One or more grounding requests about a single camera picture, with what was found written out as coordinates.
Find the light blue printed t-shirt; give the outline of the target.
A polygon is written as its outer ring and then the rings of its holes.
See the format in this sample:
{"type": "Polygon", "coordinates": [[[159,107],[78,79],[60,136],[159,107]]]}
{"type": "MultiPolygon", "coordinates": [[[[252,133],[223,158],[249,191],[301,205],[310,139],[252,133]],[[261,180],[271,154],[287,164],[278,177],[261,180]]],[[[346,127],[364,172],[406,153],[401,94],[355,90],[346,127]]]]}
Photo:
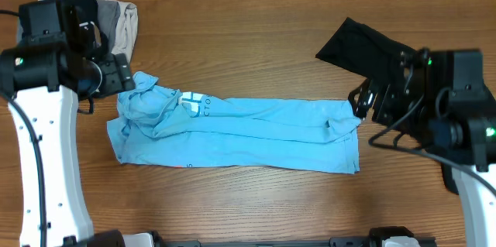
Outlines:
{"type": "Polygon", "coordinates": [[[174,166],[272,166],[355,174],[361,120],[343,100],[217,98],[162,87],[135,73],[117,97],[107,132],[120,163],[174,166]]]}

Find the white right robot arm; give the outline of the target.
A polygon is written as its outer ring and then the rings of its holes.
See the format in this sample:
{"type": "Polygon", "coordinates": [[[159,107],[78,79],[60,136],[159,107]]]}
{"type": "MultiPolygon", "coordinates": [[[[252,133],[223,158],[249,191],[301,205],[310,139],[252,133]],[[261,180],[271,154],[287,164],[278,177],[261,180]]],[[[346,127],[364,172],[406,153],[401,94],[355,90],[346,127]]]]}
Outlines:
{"type": "Polygon", "coordinates": [[[441,164],[446,188],[460,198],[468,246],[495,244],[495,99],[479,50],[404,56],[400,81],[365,80],[350,92],[353,113],[384,130],[368,143],[441,164]]]}

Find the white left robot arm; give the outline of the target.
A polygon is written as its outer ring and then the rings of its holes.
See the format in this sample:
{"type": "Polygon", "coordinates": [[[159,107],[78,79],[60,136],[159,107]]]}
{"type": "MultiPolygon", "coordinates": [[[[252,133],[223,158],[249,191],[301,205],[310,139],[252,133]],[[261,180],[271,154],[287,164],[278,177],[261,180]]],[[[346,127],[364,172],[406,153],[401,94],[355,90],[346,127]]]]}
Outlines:
{"type": "Polygon", "coordinates": [[[113,54],[96,0],[19,6],[19,43],[2,51],[1,96],[16,127],[22,174],[22,246],[122,246],[97,233],[84,202],[76,143],[79,103],[134,88],[124,54],[113,54]]]}

